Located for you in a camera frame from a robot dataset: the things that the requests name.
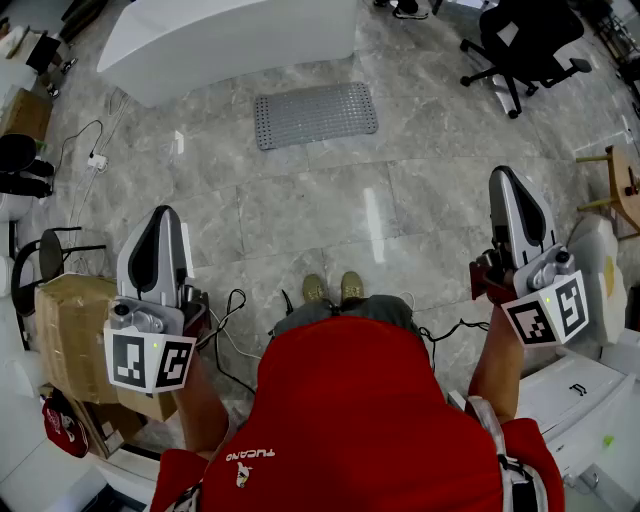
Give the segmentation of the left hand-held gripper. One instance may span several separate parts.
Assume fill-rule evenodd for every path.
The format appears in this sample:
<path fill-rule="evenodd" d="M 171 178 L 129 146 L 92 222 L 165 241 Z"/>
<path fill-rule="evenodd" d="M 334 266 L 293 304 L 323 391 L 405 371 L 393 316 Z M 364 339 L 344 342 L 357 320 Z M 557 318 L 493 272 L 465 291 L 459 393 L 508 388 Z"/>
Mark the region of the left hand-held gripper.
<path fill-rule="evenodd" d="M 140 393 L 183 388 L 198 339 L 210 329 L 208 294 L 191 283 L 188 225 L 173 212 L 172 228 L 170 211 L 162 205 L 149 212 L 122 246 L 104 324 L 110 383 Z M 170 307 L 176 288 L 181 305 Z"/>

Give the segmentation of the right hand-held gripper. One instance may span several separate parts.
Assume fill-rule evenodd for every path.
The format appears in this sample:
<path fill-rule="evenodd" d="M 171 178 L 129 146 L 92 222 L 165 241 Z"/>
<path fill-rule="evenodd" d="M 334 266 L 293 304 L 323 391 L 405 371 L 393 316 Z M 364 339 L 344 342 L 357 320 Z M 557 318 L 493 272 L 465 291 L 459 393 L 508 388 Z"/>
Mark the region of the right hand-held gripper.
<path fill-rule="evenodd" d="M 469 264 L 472 297 L 485 295 L 499 306 L 524 346 L 568 342 L 587 326 L 589 313 L 574 255 L 554 245 L 548 203 L 508 166 L 492 171 L 489 197 L 492 241 L 500 252 L 487 250 Z"/>

